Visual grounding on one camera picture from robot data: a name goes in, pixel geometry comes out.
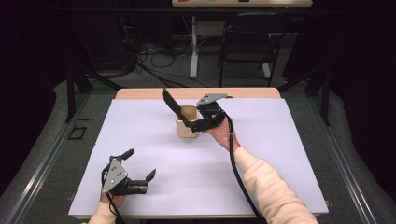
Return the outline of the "cream square cup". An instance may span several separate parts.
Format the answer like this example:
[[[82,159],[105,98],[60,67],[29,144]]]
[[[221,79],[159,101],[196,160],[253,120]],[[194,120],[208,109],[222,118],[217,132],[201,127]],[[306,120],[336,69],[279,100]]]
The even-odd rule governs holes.
[[[199,118],[198,110],[194,105],[183,105],[181,112],[187,119],[187,121],[196,121]],[[176,116],[177,135],[180,138],[196,138],[198,133],[194,133],[189,127],[187,127],[180,116]]]

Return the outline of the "person's left hand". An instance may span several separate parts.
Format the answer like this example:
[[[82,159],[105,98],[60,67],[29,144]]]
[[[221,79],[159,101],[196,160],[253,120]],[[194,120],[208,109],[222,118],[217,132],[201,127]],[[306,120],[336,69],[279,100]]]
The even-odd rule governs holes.
[[[126,200],[127,196],[107,196],[106,194],[101,194],[100,195],[100,202],[102,203],[107,203],[110,204],[110,200],[115,204],[117,208],[121,208],[122,205],[124,204],[124,201]]]

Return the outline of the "black metal stand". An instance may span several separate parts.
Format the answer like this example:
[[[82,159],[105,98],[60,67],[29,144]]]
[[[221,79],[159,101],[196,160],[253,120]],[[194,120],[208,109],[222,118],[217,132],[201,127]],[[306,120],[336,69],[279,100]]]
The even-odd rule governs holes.
[[[304,89],[306,96],[316,96],[318,91],[321,91],[320,100],[320,116],[324,123],[329,126],[329,101],[330,101],[330,85],[331,85],[331,69],[328,65],[323,64],[309,70],[301,76],[288,81],[286,84],[277,87],[279,92],[288,90],[297,85],[305,79],[308,79],[308,84]]]
[[[98,80],[99,82],[105,84],[110,89],[118,91],[121,89],[121,85],[116,84],[110,79],[100,75],[93,67],[88,49],[85,46],[85,43],[79,36],[79,32],[75,30],[74,23],[71,23],[72,30],[72,46],[70,53],[71,65],[69,72],[67,73],[66,78],[66,87],[67,87],[67,119],[69,122],[77,113],[76,107],[76,94],[75,87],[83,94],[90,94],[93,90],[93,86],[89,81],[89,78],[93,78]]]

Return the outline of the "wooden table white legs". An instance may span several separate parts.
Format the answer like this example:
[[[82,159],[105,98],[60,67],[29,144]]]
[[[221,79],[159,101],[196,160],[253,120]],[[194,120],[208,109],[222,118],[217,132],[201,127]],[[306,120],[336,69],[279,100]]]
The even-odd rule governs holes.
[[[172,6],[178,9],[236,9],[269,8],[297,9],[312,7],[312,0],[172,0]],[[190,78],[198,76],[198,36],[221,36],[224,21],[198,21],[191,15],[191,68]]]

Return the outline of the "black folding chair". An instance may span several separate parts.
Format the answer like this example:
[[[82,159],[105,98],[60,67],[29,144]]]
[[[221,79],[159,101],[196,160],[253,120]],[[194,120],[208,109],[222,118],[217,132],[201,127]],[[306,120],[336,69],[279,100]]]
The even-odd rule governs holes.
[[[242,12],[231,16],[223,26],[219,52],[219,86],[223,84],[225,63],[256,63],[270,67],[267,86],[272,84],[281,41],[291,26],[280,13]]]

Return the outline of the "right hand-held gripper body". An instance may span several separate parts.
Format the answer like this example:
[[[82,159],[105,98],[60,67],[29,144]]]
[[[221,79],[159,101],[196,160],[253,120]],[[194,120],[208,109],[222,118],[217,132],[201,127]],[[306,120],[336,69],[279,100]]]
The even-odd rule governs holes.
[[[220,121],[220,123],[222,123],[225,119],[225,112],[219,106],[217,100],[225,98],[226,96],[226,93],[207,93],[202,97],[197,102],[197,109],[202,117],[215,116],[216,118],[214,121]]]

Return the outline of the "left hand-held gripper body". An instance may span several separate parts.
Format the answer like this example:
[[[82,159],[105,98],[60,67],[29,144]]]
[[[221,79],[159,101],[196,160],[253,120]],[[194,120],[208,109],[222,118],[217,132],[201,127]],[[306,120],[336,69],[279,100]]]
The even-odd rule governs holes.
[[[110,157],[109,165],[103,170],[102,193],[113,196],[146,194],[148,182],[130,179],[128,172],[121,164],[123,160],[123,156]]]

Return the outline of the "person's right hand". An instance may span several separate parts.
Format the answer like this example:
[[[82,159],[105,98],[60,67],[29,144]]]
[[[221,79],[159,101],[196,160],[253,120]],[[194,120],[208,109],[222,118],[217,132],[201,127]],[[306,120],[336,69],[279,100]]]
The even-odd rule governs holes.
[[[228,119],[225,119],[218,127],[207,130],[206,133],[210,134],[226,150],[230,150],[230,146],[233,146],[233,150],[237,150],[240,147],[235,135],[230,138],[231,132]]]

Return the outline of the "aluminium floor rail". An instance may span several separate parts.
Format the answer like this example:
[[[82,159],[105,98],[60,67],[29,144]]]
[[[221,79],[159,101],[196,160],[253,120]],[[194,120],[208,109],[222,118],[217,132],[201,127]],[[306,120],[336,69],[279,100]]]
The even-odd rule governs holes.
[[[314,111],[321,130],[324,132],[324,135],[330,143],[332,158],[337,166],[340,176],[343,178],[349,197],[354,203],[362,224],[377,224],[375,216],[361,191],[361,187],[358,184],[357,179],[352,173],[345,154],[334,136],[332,128],[325,123],[321,116],[320,103],[315,97],[308,97],[308,102]]]
[[[68,119],[67,110],[62,109],[67,103],[66,95],[60,94],[57,97],[55,107],[43,131],[5,194],[0,197],[2,206],[0,224],[21,224],[24,220],[56,162],[67,135],[73,129],[77,116],[89,99],[89,94],[80,95],[76,102],[76,111]]]

